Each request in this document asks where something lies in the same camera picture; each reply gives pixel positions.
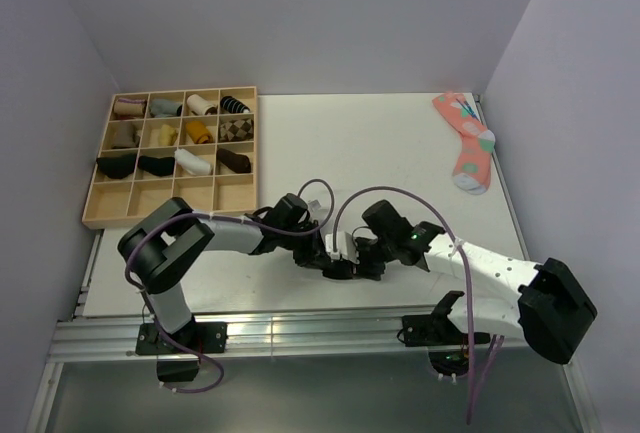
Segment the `black sock with white stripes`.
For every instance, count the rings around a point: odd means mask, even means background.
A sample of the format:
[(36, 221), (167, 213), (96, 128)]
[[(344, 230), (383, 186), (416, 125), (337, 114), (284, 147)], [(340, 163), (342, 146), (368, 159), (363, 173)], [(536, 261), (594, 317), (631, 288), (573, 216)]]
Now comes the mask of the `black sock with white stripes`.
[(349, 261), (332, 261), (322, 269), (322, 275), (331, 280), (345, 281), (355, 278), (354, 265)]

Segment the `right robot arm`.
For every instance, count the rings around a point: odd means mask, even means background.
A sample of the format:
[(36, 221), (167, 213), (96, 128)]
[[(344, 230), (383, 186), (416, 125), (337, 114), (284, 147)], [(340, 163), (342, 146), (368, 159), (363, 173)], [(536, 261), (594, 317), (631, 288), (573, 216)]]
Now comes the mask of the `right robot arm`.
[(544, 359), (565, 365), (597, 317), (594, 303), (560, 260), (535, 263), (452, 241), (438, 225), (410, 224), (387, 200), (374, 203), (362, 218), (374, 236), (356, 241), (358, 272), (382, 273), (398, 261), (488, 294), (451, 290), (431, 313), (403, 319), (408, 347), (465, 345), (470, 339), (487, 344), (496, 335), (523, 340)]

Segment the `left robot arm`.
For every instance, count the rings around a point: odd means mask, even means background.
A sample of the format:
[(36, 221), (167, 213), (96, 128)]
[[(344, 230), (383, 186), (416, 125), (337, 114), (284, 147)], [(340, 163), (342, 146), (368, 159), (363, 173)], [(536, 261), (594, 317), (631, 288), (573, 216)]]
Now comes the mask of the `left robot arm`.
[(172, 352), (194, 346), (198, 326), (181, 280), (205, 251), (257, 256), (281, 248), (302, 268), (326, 270), (331, 258), (306, 203), (288, 193), (274, 207), (241, 217), (197, 212), (181, 197), (163, 203), (127, 232), (117, 250), (125, 277), (153, 315), (159, 341)]

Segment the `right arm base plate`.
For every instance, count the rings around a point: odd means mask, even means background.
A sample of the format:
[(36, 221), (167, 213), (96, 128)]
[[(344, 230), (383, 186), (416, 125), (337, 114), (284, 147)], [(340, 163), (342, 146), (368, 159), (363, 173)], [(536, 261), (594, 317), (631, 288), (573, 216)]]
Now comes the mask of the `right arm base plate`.
[(405, 315), (396, 339), (406, 347), (467, 346), (469, 336), (463, 333), (445, 313)]

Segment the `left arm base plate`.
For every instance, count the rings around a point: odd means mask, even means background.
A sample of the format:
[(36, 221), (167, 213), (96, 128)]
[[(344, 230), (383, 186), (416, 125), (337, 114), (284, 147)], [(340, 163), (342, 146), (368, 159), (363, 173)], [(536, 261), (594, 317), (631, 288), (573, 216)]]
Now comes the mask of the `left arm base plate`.
[[(223, 353), (226, 348), (227, 324), (225, 322), (199, 323), (195, 320), (170, 334), (172, 340), (184, 348), (199, 353)], [(165, 340), (154, 323), (143, 323), (135, 346), (138, 356), (185, 354), (181, 348)]]

